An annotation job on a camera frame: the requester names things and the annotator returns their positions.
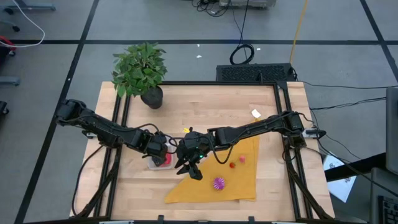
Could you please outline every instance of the green leaves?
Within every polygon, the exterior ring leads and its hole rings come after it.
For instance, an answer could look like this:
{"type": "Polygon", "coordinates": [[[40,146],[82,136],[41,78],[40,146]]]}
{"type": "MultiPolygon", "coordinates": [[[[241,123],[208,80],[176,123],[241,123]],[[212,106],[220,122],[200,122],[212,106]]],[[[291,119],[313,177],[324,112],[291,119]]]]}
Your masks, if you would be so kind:
{"type": "Polygon", "coordinates": [[[165,53],[155,48],[157,44],[143,43],[129,46],[126,52],[113,54],[116,57],[112,83],[118,95],[137,96],[162,83],[167,72],[160,57],[165,53]]]}
{"type": "Polygon", "coordinates": [[[119,96],[122,97],[125,92],[126,92],[126,87],[124,85],[119,85],[118,86],[118,94],[119,94],[119,96]]]}
{"type": "Polygon", "coordinates": [[[152,73],[152,69],[150,69],[150,68],[144,68],[144,73],[145,73],[146,75],[151,74],[151,73],[152,73]]]}

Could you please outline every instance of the potted plant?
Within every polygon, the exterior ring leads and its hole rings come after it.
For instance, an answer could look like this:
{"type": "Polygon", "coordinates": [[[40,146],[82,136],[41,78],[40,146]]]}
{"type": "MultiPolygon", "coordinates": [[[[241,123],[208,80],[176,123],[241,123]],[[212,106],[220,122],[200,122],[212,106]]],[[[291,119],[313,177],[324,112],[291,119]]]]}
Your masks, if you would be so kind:
{"type": "Polygon", "coordinates": [[[163,91],[158,86],[167,72],[160,56],[165,53],[156,44],[132,45],[125,53],[114,54],[117,58],[112,72],[114,88],[122,97],[137,95],[152,109],[162,106],[163,91]]]}

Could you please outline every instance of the black plant pot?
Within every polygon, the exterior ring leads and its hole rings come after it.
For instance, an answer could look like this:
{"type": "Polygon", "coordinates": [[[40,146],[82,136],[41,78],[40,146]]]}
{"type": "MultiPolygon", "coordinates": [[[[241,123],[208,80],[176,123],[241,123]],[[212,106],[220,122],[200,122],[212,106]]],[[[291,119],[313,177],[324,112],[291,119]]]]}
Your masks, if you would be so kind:
{"type": "Polygon", "coordinates": [[[141,100],[152,109],[160,108],[163,103],[163,91],[159,86],[150,88],[141,95],[141,100]]]}

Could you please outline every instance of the pink spiky ball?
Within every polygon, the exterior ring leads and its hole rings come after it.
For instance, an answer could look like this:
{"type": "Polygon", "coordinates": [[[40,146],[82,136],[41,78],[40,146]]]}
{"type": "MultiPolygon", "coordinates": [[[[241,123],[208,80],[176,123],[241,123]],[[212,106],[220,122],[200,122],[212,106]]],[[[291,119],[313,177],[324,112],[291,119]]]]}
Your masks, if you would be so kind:
{"type": "Polygon", "coordinates": [[[223,190],[225,187],[225,180],[221,177],[217,177],[213,181],[213,187],[216,190],[223,190]]]}

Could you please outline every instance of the white cable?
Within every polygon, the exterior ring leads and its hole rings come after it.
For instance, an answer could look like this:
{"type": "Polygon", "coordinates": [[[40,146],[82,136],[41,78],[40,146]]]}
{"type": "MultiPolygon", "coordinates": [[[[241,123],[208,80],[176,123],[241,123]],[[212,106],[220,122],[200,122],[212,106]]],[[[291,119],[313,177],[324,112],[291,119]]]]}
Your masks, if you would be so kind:
{"type": "Polygon", "coordinates": [[[44,40],[44,37],[45,37],[45,32],[44,32],[44,30],[43,30],[42,28],[40,28],[36,23],[34,23],[31,19],[29,19],[29,18],[25,15],[25,13],[24,13],[24,12],[22,11],[22,9],[19,7],[18,3],[15,2],[15,0],[12,0],[12,1],[13,1],[14,4],[18,7],[18,9],[19,9],[20,12],[22,13],[22,15],[24,15],[25,18],[26,18],[27,20],[29,20],[33,25],[35,25],[37,28],[39,28],[39,30],[42,31],[43,37],[42,37],[42,39],[40,40],[40,42],[39,42],[39,43],[36,43],[36,44],[29,44],[29,45],[23,45],[23,46],[14,46],[14,45],[6,44],[6,43],[1,42],[1,41],[0,41],[0,44],[3,44],[3,45],[5,45],[5,46],[7,46],[7,47],[16,47],[16,48],[33,47],[33,46],[37,46],[37,45],[41,44],[41,43],[43,42],[43,40],[44,40]]]}

